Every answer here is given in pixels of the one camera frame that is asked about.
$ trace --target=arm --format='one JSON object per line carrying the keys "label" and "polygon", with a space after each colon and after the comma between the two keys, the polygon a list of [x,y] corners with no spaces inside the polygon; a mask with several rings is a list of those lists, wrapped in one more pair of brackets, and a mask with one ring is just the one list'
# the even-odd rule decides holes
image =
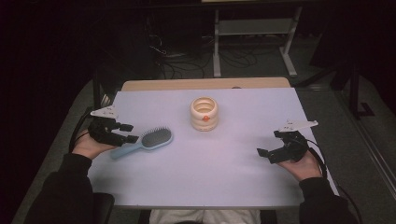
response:
{"label": "arm", "polygon": [[87,177],[92,160],[114,148],[82,135],[58,172],[45,180],[25,223],[92,223],[92,186]]}
{"label": "arm", "polygon": [[358,223],[347,208],[347,200],[334,195],[329,181],[321,177],[318,162],[309,151],[300,161],[283,161],[279,165],[300,181],[304,195],[304,202],[300,205],[300,223]]}

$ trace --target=orange label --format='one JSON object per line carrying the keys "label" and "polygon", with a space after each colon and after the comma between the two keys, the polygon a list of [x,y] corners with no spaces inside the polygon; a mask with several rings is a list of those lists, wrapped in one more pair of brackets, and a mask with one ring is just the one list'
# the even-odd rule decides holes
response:
{"label": "orange label", "polygon": [[203,121],[208,121],[208,120],[210,120],[210,117],[204,116],[204,118],[203,118],[202,120],[203,120]]}

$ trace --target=white tabletop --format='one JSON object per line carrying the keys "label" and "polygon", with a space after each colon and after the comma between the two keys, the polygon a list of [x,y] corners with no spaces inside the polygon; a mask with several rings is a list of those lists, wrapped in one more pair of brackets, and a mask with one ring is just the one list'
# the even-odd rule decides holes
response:
{"label": "white tabletop", "polygon": [[[190,103],[201,96],[219,105],[219,125],[211,132],[190,125]],[[232,209],[303,201],[298,182],[256,150],[282,147],[274,131],[287,119],[306,120],[293,88],[121,91],[114,106],[118,122],[134,125],[130,134],[167,126],[174,135],[153,151],[140,149],[116,161],[106,152],[93,161],[93,190],[113,194],[116,205]],[[315,142],[311,129],[300,132]],[[329,179],[336,192],[330,174]]]}

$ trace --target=dark background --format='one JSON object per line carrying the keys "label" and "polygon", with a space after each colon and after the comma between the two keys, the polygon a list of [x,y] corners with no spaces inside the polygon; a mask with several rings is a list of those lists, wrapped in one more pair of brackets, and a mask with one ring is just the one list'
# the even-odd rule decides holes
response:
{"label": "dark background", "polygon": [[[109,1],[107,6],[142,2]],[[160,74],[159,55],[149,48],[155,44],[150,29],[165,36],[165,47],[176,48],[173,42],[178,42],[177,47],[189,50],[200,47],[201,35],[213,30],[213,21],[207,19],[213,14],[210,10],[167,14],[82,10],[104,6],[106,1],[7,1],[0,7],[5,142],[0,156],[1,223],[12,220],[69,107],[93,74],[99,75],[108,94],[125,80],[155,79]],[[313,65],[325,68],[345,57],[356,60],[361,74],[373,81],[395,112],[391,80],[396,76],[392,66],[396,20],[392,10],[394,5],[387,1],[307,7],[298,33],[323,34]]]}

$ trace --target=hairbrush handle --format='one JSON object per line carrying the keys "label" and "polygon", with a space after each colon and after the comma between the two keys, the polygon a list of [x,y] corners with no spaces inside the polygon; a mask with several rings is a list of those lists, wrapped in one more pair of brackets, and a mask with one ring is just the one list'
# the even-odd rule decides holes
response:
{"label": "hairbrush handle", "polygon": [[116,148],[116,149],[112,150],[110,152],[110,157],[111,157],[111,159],[116,160],[119,157],[125,156],[126,154],[131,153],[131,152],[133,152],[133,151],[135,151],[135,150],[137,150],[139,148],[142,148],[142,147],[143,147],[142,142],[135,143],[135,144],[133,144],[131,146],[130,145],[128,145],[128,146],[124,145],[123,147],[119,147],[119,148]]}

